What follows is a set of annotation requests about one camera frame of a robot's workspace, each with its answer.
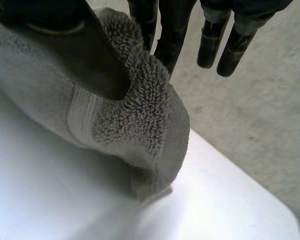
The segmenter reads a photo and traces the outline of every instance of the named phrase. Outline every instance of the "white surface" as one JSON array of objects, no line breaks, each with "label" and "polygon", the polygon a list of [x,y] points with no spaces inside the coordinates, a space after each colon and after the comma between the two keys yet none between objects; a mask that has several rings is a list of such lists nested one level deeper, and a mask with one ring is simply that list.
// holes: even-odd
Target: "white surface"
[{"label": "white surface", "polygon": [[0,95],[0,240],[300,240],[290,210],[193,131],[173,188],[136,202],[121,161],[72,147]]}]

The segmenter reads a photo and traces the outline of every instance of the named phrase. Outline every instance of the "gray floor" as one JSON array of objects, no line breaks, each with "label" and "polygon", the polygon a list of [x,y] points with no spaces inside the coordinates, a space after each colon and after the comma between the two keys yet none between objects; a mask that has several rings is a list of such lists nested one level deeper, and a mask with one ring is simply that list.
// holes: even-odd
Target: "gray floor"
[{"label": "gray floor", "polygon": [[[89,2],[128,13],[126,0]],[[196,65],[203,22],[197,3],[171,79],[190,114],[191,127],[300,220],[300,0],[258,31],[229,78],[216,73],[226,39],[211,69]]]}]

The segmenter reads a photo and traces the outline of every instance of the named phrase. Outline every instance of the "concrete floor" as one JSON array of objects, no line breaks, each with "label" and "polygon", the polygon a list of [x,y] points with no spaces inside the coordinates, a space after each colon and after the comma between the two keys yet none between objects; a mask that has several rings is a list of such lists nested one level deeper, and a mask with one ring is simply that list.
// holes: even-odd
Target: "concrete floor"
[{"label": "concrete floor", "polygon": [[[129,12],[126,0],[89,2],[92,7]],[[191,127],[300,220],[300,0],[258,31],[229,78],[218,76],[216,67],[233,19],[208,70],[196,64],[203,23],[197,2],[171,78],[189,112]]]}]

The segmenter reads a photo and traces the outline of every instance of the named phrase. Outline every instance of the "black robotic finger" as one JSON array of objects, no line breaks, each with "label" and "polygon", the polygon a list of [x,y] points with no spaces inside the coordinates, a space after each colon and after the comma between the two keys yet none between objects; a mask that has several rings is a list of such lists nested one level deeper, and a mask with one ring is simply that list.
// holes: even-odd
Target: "black robotic finger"
[{"label": "black robotic finger", "polygon": [[215,10],[202,6],[205,22],[202,28],[200,48],[197,56],[199,67],[209,69],[216,55],[231,15],[231,9]]},{"label": "black robotic finger", "polygon": [[0,22],[89,92],[111,100],[128,92],[128,71],[85,0],[0,0]]},{"label": "black robotic finger", "polygon": [[141,27],[144,49],[150,51],[158,18],[158,0],[127,0],[131,17]]},{"label": "black robotic finger", "polygon": [[217,66],[217,73],[222,77],[231,76],[245,54],[259,28],[264,26],[274,13],[259,17],[234,15],[234,25]]},{"label": "black robotic finger", "polygon": [[172,74],[185,41],[192,9],[197,0],[159,0],[162,32],[154,56]]}]

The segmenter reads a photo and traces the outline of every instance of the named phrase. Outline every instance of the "terry cloth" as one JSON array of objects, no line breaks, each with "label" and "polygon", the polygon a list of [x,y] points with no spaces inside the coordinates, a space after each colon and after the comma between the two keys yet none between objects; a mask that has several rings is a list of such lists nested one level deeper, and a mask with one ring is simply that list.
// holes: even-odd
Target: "terry cloth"
[{"label": "terry cloth", "polygon": [[97,15],[129,72],[123,100],[80,88],[43,50],[1,24],[0,88],[29,117],[77,147],[120,157],[131,166],[136,197],[146,200],[169,190],[176,178],[187,151],[189,116],[167,69],[143,50],[137,24],[110,8]]}]

